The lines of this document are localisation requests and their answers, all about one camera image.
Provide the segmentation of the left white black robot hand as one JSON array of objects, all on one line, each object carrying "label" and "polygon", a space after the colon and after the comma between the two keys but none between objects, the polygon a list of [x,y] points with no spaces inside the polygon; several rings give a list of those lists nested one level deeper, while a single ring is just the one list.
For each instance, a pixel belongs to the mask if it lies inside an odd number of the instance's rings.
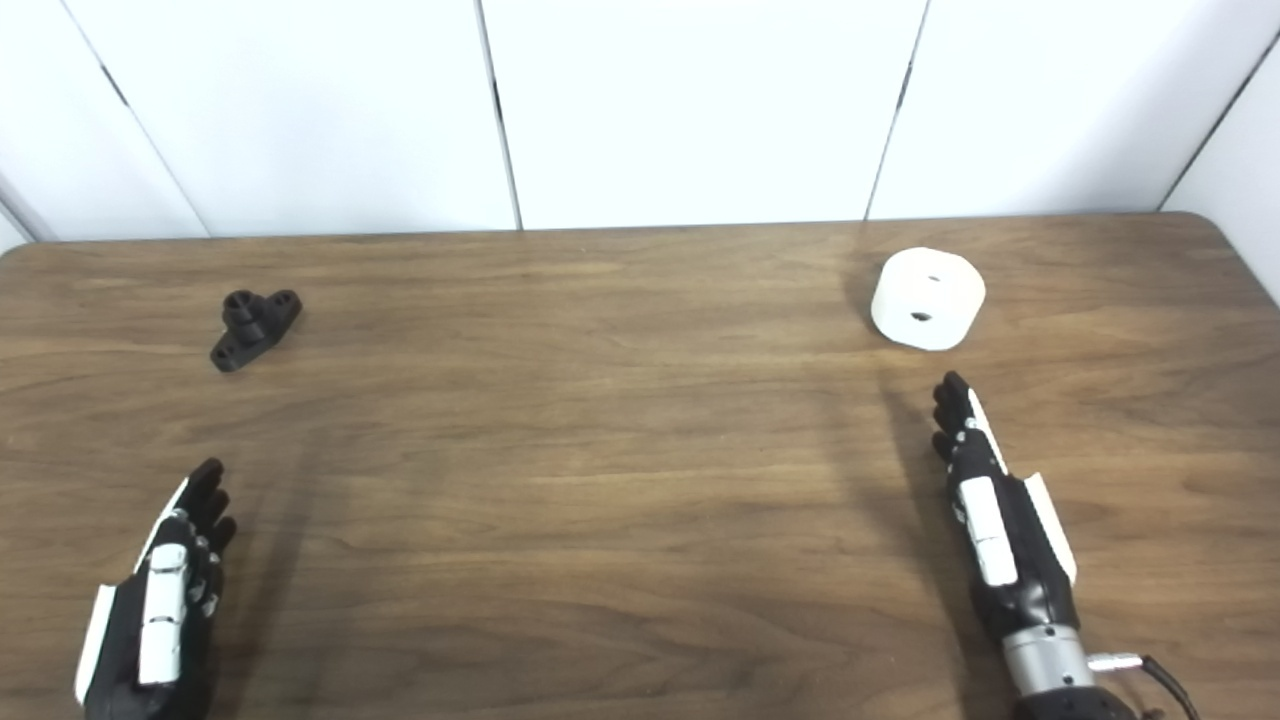
[{"label": "left white black robot hand", "polygon": [[212,629],[237,533],[225,468],[209,457],[166,501],[131,574],[100,585],[76,669],[87,719],[206,719],[218,670]]}]

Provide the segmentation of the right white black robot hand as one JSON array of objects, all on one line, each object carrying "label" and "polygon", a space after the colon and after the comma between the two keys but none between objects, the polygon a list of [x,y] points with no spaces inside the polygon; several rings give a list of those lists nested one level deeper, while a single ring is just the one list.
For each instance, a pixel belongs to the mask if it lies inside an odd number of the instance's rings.
[{"label": "right white black robot hand", "polygon": [[1078,565],[1039,473],[1014,474],[973,387],[946,372],[933,389],[932,437],[973,562],[970,597],[995,642],[1037,626],[1080,629]]}]

